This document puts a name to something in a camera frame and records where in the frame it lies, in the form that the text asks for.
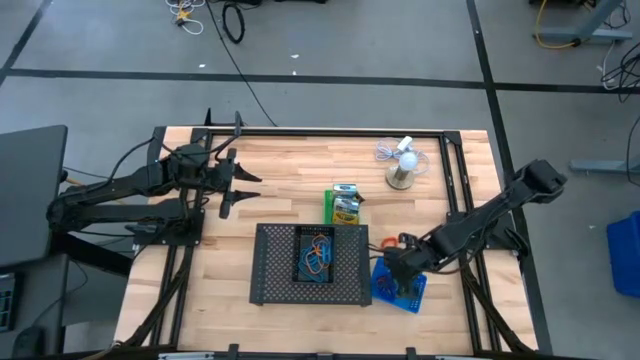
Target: blue tray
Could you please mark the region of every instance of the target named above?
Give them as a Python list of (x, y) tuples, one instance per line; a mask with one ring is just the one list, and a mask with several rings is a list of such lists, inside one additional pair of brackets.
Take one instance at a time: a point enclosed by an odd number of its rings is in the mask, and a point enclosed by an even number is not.
[(376, 266), (373, 268), (373, 275), (371, 275), (371, 295), (374, 298), (417, 314), (422, 304), (424, 289), (427, 287), (427, 277), (423, 274), (419, 275), (413, 281), (413, 287), (417, 294), (416, 297), (397, 297), (398, 285), (391, 278), (389, 268), (384, 266), (384, 259), (378, 258)]

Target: wooden tabletop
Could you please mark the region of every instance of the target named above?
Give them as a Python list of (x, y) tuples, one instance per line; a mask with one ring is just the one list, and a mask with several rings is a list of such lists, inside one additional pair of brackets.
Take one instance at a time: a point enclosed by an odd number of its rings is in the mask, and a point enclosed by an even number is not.
[[(170, 127), (164, 142), (176, 148), (188, 143), (190, 134), (189, 127)], [(485, 131), (461, 131), (461, 135), (473, 198), (478, 206), (500, 191), (496, 168)], [(214, 144), (224, 138), (216, 136)], [(195, 250), (189, 278), (181, 350), (226, 351), (230, 343), (238, 343), (240, 351), (252, 352), (403, 354), (406, 347), (415, 347), (418, 354), (472, 353), (459, 275), (428, 274), (422, 308), (417, 315), (376, 299), (373, 305), (364, 308), (249, 303), (256, 224), (322, 223), (323, 192), (335, 183), (357, 184), (366, 199), (361, 222), (369, 226), (372, 243), (379, 244), (383, 238), (400, 232), (420, 236), (444, 222), (448, 200), (437, 140), (414, 140), (414, 148), (428, 155), (430, 169), (406, 191), (393, 190), (385, 183), (385, 171), (393, 161), (375, 160), (378, 140), (243, 136), (233, 143), (238, 149), (237, 161), (264, 180), (234, 181), (233, 187), (257, 191), (262, 196), (236, 204), (227, 220), (218, 218), (219, 195), (212, 196), (206, 205), (202, 243)], [(455, 159), (453, 148), (450, 154)], [(455, 161), (452, 166), (458, 179)], [(464, 209), (462, 190), (459, 184), (456, 187)], [(166, 246), (149, 246), (136, 259), (116, 339), (128, 338), (155, 304), (166, 253)], [(496, 307), (524, 343), (536, 348), (517, 259), (508, 251), (498, 250), (485, 251), (485, 258)], [(172, 306), (165, 316), (168, 320), (163, 342), (168, 341)], [(476, 308), (483, 345), (488, 349), (486, 322), (477, 301)]]

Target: blue plastic basket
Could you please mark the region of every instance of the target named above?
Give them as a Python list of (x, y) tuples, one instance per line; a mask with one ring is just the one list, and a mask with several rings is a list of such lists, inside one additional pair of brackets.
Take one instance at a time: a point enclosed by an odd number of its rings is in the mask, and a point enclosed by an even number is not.
[[(387, 286), (379, 286), (378, 281), (384, 282)], [(384, 266), (383, 258), (378, 258), (378, 260), (376, 261), (376, 266), (373, 268), (373, 275), (371, 275), (371, 295), (374, 298), (380, 299), (401, 309), (417, 314), (420, 311), (422, 296), (424, 295), (424, 289), (426, 287), (427, 277), (425, 275), (419, 275), (413, 281), (413, 288), (416, 296), (411, 298), (397, 297), (396, 292), (398, 290), (398, 286), (391, 278), (391, 271), (389, 270), (389, 268)]]
[(640, 297), (640, 211), (607, 226), (611, 272), (616, 290)]

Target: gray concrete floor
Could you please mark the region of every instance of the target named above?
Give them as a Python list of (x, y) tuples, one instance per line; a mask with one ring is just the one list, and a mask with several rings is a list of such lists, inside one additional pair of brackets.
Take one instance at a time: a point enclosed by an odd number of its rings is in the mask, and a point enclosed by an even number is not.
[[(596, 65), (606, 45), (543, 50), (529, 35), (536, 7), (525, 0), (476, 3), (496, 81), (598, 85)], [(0, 0), (0, 59), (9, 56), (39, 4)], [(220, 5), (214, 6), (217, 14)], [(640, 9), (632, 1), (630, 8), (632, 13)], [(585, 13), (551, 8), (544, 21), (579, 21)], [(204, 8), (196, 10), (194, 18), (204, 23), (205, 31), (191, 36), (171, 25), (161, 0), (54, 0), (13, 68), (234, 74), (207, 15)], [(230, 48), (246, 74), (295, 71), (482, 81), (464, 0), (330, 0), (324, 6), (268, 1), (245, 16), (246, 40)], [(640, 21), (629, 28), (640, 38)], [(618, 46), (612, 64), (633, 44)], [(282, 126), (486, 129), (498, 154), (484, 90), (283, 83), (253, 87)], [(620, 105), (613, 95), (534, 92), (499, 92), (498, 97), (515, 167), (546, 158), (569, 176), (567, 190), (556, 202), (525, 211), (554, 352), (637, 358), (634, 330), (640, 324), (640, 300), (613, 289), (605, 227), (639, 207), (640, 190), (622, 177), (570, 174), (567, 162), (622, 158), (627, 132), (640, 115), (639, 100)], [(240, 82), (10, 76), (0, 87), (0, 132), (65, 124), (65, 164), (106, 174), (154, 126), (201, 123), (207, 107), (216, 121), (230, 121), (238, 110), (250, 125), (268, 125)], [(122, 173), (143, 161), (144, 152), (134, 154)], [(130, 243), (112, 248), (127, 250)], [(86, 336), (69, 332), (73, 341), (68, 349), (104, 346), (124, 293), (124, 279), (88, 272), (89, 283), (67, 302), (64, 321), (100, 323), (95, 331), (81, 327), (75, 332)], [(81, 275), (72, 268), (70, 286), (79, 281)]]

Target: black mesh basket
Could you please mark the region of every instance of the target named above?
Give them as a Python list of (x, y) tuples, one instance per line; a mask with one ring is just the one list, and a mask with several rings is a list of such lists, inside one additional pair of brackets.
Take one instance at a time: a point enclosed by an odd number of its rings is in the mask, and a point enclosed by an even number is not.
[[(318, 233), (333, 240), (331, 282), (295, 281), (300, 240)], [(368, 242), (366, 225), (258, 224), (249, 302), (371, 305)]]

